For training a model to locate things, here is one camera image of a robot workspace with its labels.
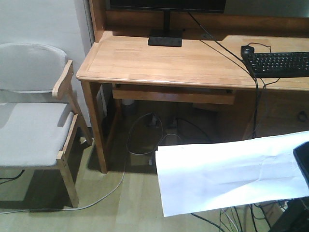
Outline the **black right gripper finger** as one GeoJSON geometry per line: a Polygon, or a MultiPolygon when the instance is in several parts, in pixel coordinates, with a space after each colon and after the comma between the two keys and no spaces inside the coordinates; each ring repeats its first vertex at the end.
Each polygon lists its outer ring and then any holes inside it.
{"type": "Polygon", "coordinates": [[[293,155],[305,179],[305,182],[308,186],[309,185],[309,143],[305,142],[297,146],[293,150],[293,155]]]}

